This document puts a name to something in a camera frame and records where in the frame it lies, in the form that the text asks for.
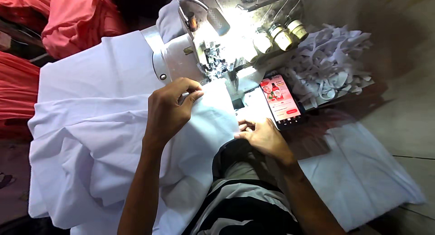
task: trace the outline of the black and white striped shirt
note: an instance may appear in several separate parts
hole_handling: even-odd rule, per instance
[[[224,180],[207,195],[183,235],[302,234],[282,191],[254,179]]]

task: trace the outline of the sewing machine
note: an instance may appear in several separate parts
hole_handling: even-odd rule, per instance
[[[206,84],[225,78],[231,99],[258,86],[306,38],[300,0],[181,0],[184,35],[163,44],[155,26],[142,30],[164,83],[188,77]]]

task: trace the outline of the phone advertisement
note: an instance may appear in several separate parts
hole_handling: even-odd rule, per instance
[[[275,121],[290,120],[291,117],[301,115],[281,75],[264,79],[260,86],[268,100]]]

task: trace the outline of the hand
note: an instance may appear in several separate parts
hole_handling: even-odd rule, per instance
[[[238,121],[242,132],[236,133],[234,138],[247,139],[248,142],[262,154],[272,157],[284,166],[297,163],[293,153],[288,148],[287,142],[269,118],[260,120]]]
[[[184,92],[190,94],[179,105]],[[193,103],[204,92],[201,84],[188,78],[178,78],[156,90],[148,98],[148,121],[144,142],[163,149],[166,143],[190,120]]]

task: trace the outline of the smartphone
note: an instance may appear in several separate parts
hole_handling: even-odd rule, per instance
[[[279,130],[285,130],[293,125],[304,122],[301,106],[296,102],[281,75],[265,78],[260,87],[266,97],[269,109]]]

